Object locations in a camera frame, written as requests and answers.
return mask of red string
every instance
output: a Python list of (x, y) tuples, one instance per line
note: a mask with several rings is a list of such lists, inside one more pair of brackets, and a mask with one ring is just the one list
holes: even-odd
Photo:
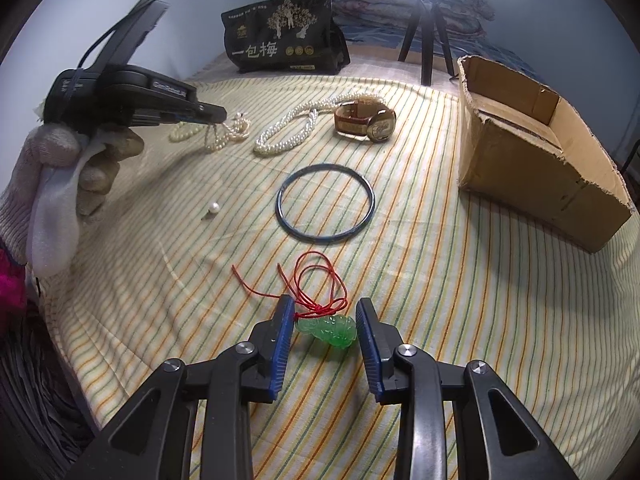
[[(321, 260), (324, 260), (324, 263), (309, 264), (305, 267), (300, 268), (302, 266), (302, 261), (306, 257), (312, 255), (318, 256)], [(313, 300), (304, 290), (302, 290), (302, 285), (300, 284), (302, 276), (306, 272), (315, 269), (324, 270), (324, 272), (326, 272), (331, 279), (331, 292), (329, 294), (329, 302), (327, 304), (319, 304), (318, 302)], [(236, 275), (236, 278), (238, 278), (240, 283), (242, 283), (242, 286), (244, 286), (253, 294), (262, 296), (264, 298), (279, 298), (279, 296), (276, 294), (266, 294), (264, 292), (258, 292), (254, 288), (251, 288), (249, 285), (247, 285), (247, 283), (240, 277), (240, 274), (238, 273), (235, 265), (231, 266), (231, 270)], [(287, 278), (280, 264), (278, 264), (278, 273), (287, 285), (287, 289), (293, 296), (296, 303), (308, 310), (308, 312), (296, 312), (296, 319), (299, 319), (301, 317), (315, 318), (330, 316), (346, 308), (349, 304), (347, 287), (344, 285), (342, 278), (338, 276), (338, 273), (335, 271), (334, 264), (331, 263), (331, 260), (329, 260), (329, 258), (327, 258), (319, 251), (307, 251), (306, 253), (300, 254), (298, 259), (296, 260), (296, 266), (293, 269), (293, 276), (291, 277), (291, 279)], [(342, 290), (344, 295), (336, 298), (336, 294), (340, 293), (340, 290)]]

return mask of metal pivot bolt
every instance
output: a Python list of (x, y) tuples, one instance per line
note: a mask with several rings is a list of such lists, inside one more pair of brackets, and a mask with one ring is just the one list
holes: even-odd
[(180, 361), (180, 359), (172, 357), (162, 363), (162, 370), (164, 370), (165, 372), (175, 372), (176, 370), (179, 370), (181, 366), (182, 362)]
[(254, 350), (254, 344), (249, 341), (242, 341), (236, 345), (236, 352), (239, 354), (251, 354)]
[(410, 344), (401, 344), (398, 345), (398, 353), (403, 355), (404, 357), (411, 357), (416, 355), (418, 349), (414, 345)]
[(470, 363), (471, 371), (475, 374), (485, 374), (489, 371), (489, 365), (480, 359), (475, 359)]

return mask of finger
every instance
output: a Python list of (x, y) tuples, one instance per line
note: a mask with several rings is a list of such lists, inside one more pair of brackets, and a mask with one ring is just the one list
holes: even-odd
[(28, 143), (39, 163), (56, 168), (70, 166), (80, 153), (76, 134), (62, 124), (43, 124), (30, 136)]
[(101, 129), (114, 133), (113, 141), (107, 144), (104, 150), (113, 160), (124, 160), (130, 156), (139, 155), (145, 149), (145, 141), (129, 128), (108, 124)]
[(111, 190), (120, 165), (105, 152), (92, 156), (80, 172), (79, 185), (86, 191), (106, 195)]
[(78, 204), (76, 210), (81, 216), (91, 215), (104, 203), (105, 199), (105, 195), (78, 189)]

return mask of white glove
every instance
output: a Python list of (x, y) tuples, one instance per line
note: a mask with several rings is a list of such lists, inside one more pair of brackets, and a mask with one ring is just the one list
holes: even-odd
[[(113, 132), (115, 139), (103, 152), (92, 156), (80, 173), (77, 211), (83, 216), (91, 215), (104, 202), (120, 169), (118, 161), (138, 155), (145, 146), (143, 140), (128, 128), (105, 126), (103, 129)], [(70, 166), (79, 153), (76, 134), (60, 124), (39, 126), (24, 141), (11, 180), (0, 195), (0, 240), (17, 264), (27, 263), (31, 207), (42, 166)]]

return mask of black food package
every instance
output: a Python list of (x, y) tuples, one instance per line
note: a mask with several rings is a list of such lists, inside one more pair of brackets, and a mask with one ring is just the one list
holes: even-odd
[(222, 13), (225, 49), (241, 72), (337, 74), (350, 63), (331, 0), (267, 0)]

